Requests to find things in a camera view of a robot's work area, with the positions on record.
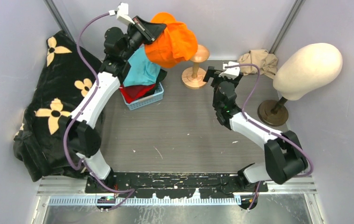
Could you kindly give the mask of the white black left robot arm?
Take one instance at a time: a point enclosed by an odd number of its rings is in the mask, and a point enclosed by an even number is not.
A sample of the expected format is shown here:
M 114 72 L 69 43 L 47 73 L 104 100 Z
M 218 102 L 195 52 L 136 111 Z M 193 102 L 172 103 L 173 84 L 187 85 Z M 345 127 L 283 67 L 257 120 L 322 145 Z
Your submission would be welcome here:
M 95 83 L 71 114 L 59 120 L 63 128 L 62 145 L 70 166 L 79 170 L 85 166 L 104 193 L 113 192 L 116 183 L 112 168 L 101 150 L 101 136 L 96 123 L 111 96 L 123 84 L 131 68 L 128 60 L 141 45 L 154 43 L 166 30 L 166 24 L 147 22 L 139 16 L 120 16 L 127 25 L 124 33 L 118 27 L 104 34 L 105 58 L 98 71 L 90 68 Z

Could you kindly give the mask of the dark red bucket hat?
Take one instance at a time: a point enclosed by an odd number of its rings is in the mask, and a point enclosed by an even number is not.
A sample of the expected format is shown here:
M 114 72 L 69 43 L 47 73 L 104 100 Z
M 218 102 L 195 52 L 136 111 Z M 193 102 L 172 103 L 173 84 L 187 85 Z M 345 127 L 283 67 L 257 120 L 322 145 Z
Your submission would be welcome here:
M 157 84 L 152 85 L 132 85 L 128 87 L 120 86 L 119 90 L 126 103 L 130 104 L 140 98 L 150 96 L 155 92 Z

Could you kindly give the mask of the cyan bucket hat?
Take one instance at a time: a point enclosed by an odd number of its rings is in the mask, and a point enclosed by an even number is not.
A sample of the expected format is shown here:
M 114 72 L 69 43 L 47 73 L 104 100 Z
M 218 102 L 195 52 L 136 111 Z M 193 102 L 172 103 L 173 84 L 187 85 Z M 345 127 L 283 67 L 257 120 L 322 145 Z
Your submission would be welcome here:
M 152 85 L 156 83 L 160 72 L 160 66 L 151 62 L 145 48 L 141 47 L 129 58 L 130 70 L 123 82 L 124 87 L 136 85 Z

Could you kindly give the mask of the wooden hat stand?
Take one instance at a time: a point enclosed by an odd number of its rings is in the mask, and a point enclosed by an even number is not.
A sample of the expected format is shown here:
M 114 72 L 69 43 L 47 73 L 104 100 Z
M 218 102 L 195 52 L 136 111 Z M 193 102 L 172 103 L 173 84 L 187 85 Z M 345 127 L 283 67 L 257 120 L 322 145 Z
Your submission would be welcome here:
M 197 52 L 190 58 L 193 66 L 186 68 L 181 75 L 181 79 L 187 88 L 200 89 L 206 84 L 204 81 L 206 71 L 200 67 L 200 64 L 206 62 L 209 56 L 209 50 L 199 44 Z

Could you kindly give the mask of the orange bucket hat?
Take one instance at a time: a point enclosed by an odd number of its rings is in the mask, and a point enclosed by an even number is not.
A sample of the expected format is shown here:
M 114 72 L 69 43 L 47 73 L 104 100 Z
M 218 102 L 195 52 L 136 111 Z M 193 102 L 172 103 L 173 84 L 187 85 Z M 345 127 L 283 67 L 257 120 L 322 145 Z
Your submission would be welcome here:
M 198 41 L 187 25 L 167 12 L 156 14 L 152 23 L 164 23 L 166 28 L 155 42 L 144 47 L 149 61 L 164 68 L 190 60 L 198 50 Z

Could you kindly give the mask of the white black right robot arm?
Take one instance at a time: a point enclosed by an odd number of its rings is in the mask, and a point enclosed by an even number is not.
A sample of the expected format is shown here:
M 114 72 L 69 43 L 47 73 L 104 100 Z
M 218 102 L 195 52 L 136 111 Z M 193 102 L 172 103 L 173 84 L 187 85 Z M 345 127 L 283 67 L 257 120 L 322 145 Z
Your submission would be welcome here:
M 261 124 L 236 104 L 236 87 L 243 77 L 240 64 L 223 64 L 222 70 L 209 66 L 204 82 L 213 79 L 212 106 L 218 122 L 242 134 L 264 151 L 264 162 L 250 164 L 237 172 L 242 191 L 251 191 L 259 181 L 283 184 L 293 177 L 308 176 L 313 164 L 293 131 L 281 132 Z

